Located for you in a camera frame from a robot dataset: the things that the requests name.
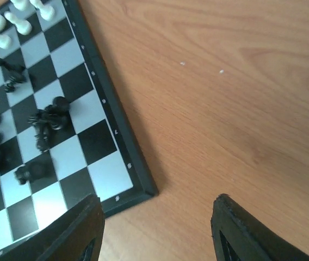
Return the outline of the black lying chess piece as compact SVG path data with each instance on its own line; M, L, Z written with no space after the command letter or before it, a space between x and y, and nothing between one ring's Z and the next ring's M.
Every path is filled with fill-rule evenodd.
M0 67L7 70L9 77L4 83L5 92L11 93L16 90L16 85L25 83L26 77L23 74L25 67L20 64L10 64L4 59L0 58Z

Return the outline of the black and white chessboard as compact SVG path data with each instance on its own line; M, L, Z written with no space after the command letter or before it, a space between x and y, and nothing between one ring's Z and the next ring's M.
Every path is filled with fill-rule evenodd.
M47 1L54 18L32 5L0 6L32 25L28 35L7 23L11 37L0 58L25 67L26 82L5 92L0 67L0 256L43 230L89 194L106 216L154 197L156 185L132 134L106 66L76 1ZM68 124L52 131L50 149L36 147L31 114L57 96L70 103ZM48 163L47 176L19 185L14 172L33 161Z

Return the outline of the black rook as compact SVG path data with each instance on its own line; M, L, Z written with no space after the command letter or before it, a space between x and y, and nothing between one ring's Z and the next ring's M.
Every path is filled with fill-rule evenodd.
M19 185L27 182L35 182L47 176L48 163L43 161L33 161L24 166L18 167L15 172L15 178Z

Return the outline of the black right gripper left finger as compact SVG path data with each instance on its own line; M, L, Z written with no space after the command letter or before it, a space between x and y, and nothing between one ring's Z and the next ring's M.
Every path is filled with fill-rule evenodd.
M104 226L100 198L90 194L0 260L98 260Z

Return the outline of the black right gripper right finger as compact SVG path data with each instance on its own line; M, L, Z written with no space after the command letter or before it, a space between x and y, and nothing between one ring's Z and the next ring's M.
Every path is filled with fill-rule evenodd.
M309 260L227 194L213 202L211 230L217 260Z

